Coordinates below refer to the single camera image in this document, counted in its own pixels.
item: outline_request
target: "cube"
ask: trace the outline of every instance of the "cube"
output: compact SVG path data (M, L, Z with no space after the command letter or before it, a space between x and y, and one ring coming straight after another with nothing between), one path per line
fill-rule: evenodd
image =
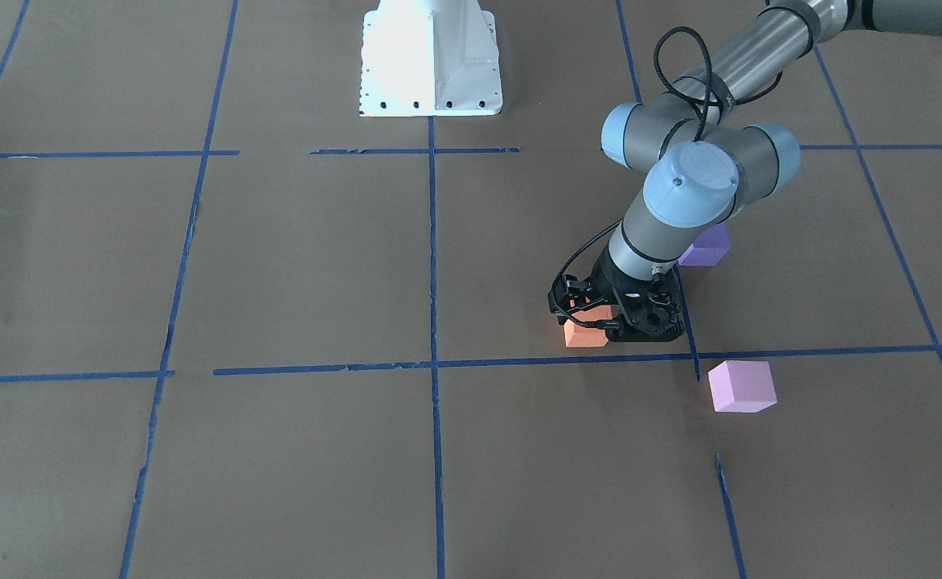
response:
M678 263L688 267L714 267L728 254L728 227L724 223L709 228L679 257Z
M574 314L582 322L596 322L599 319L614 318L614 310L610 306L597 306L588 311ZM607 345L607 332L597 327L582 327L575 325L571 320L563 323L563 345L569 348L598 348Z
M729 359L707 373L716 412L759 412L779 399L766 362Z

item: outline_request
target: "purple cube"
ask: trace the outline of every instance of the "purple cube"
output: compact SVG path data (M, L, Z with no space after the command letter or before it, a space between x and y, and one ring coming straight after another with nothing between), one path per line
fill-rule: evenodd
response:
M728 227L725 224L716 224L709 228L679 257L678 263L683 266L713 267L721 261L731 243L728 242Z
M716 412L759 412L779 399L766 362L729 359L707 373Z

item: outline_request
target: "light blue joint cap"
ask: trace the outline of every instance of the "light blue joint cap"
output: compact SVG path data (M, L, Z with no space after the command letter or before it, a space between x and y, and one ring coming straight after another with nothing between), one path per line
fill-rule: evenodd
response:
M643 186L646 207L656 219L677 228L706 226L731 205L739 188L739 168L721 147L685 142L670 147Z
M607 115L607 121L603 124L603 135L600 136L600 144L603 146L607 157L613 158L619 165L625 165L629 169L629 162L625 161L625 130L629 127L629 117L632 111L640 103L624 103L614 107Z
M801 152L799 151L799 140L792 134L790 129L777 122L761 122L758 125L750 125L755 129L761 129L769 139L772 139L772 145L775 146L776 153L779 154L779 181L775 184L775 190L770 195L776 194L780 188L786 186L799 173L801 164Z

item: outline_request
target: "robotic arm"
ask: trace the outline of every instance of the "robotic arm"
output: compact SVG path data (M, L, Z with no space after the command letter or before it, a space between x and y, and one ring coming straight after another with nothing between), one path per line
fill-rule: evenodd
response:
M853 29L942 36L942 0L777 0L713 56L691 29L663 36L654 62L667 92L648 106L618 105L603 128L604 152L648 173L644 186L625 217L582 246L553 280L549 309L558 322L597 327L611 341L681 336L677 259L713 224L776 194L801 164L799 142L782 125L728 129L720 122L768 94L761 89L817 44ZM658 56L679 32L698 40L705 63L671 84ZM592 274L579 280L564 273L611 231ZM599 322L574 316L603 304L620 313Z

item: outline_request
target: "white metal bracket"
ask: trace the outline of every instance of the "white metal bracket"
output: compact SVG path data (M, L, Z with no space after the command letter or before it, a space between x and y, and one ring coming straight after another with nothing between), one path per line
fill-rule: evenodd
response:
M496 18L478 0L380 0L364 15L360 114L500 113Z

